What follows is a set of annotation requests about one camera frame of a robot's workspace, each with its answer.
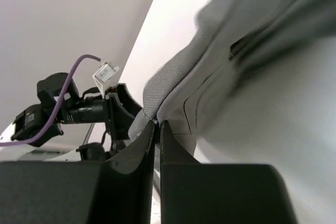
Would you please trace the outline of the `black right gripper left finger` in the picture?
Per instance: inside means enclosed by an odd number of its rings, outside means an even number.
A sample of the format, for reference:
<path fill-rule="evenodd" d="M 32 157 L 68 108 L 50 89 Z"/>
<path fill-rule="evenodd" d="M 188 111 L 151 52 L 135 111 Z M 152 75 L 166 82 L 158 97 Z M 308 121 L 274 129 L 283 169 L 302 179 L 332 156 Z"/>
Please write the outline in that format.
<path fill-rule="evenodd" d="M 32 147 L 1 135 L 1 223 L 149 223 L 155 126 L 107 161 L 69 154 L 22 161 Z"/>

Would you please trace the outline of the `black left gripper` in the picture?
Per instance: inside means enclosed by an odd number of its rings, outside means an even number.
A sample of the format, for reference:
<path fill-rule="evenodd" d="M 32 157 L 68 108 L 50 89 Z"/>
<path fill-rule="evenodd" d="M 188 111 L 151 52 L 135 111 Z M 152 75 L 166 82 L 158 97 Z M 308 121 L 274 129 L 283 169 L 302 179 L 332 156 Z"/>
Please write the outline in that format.
<path fill-rule="evenodd" d="M 105 97 L 82 97 L 67 110 L 67 124 L 104 123 L 100 142 L 76 149 L 82 161 L 106 161 L 126 147 L 128 130 L 142 107 L 129 95 L 124 83 L 109 88 Z"/>

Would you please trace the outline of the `grey pleated skirt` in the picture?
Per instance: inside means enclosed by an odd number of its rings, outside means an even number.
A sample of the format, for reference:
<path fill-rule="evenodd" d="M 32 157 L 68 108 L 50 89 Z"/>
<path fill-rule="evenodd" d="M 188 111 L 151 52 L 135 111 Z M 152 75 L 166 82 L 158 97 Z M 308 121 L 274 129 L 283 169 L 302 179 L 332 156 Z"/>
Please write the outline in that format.
<path fill-rule="evenodd" d="M 335 163 L 335 0 L 210 0 L 129 129 L 168 121 L 212 162 Z"/>

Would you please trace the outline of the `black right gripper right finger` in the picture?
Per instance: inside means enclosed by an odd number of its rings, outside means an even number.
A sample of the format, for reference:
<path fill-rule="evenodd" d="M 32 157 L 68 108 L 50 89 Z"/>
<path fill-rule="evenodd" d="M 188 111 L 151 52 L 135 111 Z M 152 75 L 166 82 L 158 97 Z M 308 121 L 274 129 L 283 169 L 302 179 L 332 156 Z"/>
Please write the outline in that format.
<path fill-rule="evenodd" d="M 297 223 L 279 172 L 267 164 L 202 164 L 161 126 L 162 223 Z"/>

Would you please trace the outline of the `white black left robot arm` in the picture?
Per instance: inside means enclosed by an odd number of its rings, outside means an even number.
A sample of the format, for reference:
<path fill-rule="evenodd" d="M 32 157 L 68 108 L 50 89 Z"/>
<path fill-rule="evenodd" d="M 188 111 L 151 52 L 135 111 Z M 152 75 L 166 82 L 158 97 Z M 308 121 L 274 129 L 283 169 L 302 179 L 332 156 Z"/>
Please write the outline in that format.
<path fill-rule="evenodd" d="M 32 138 L 45 126 L 67 76 L 65 72 L 55 73 L 37 83 L 40 103 L 29 106 L 15 118 L 12 142 Z M 75 151 L 82 160 L 105 161 L 126 147 L 128 129 L 140 110 L 124 83 L 108 88 L 101 95 L 97 87 L 80 94 L 71 81 L 51 126 L 31 146 L 41 147 L 51 138 L 63 135 L 62 124 L 104 123 L 106 129 L 97 142 L 84 144 Z"/>

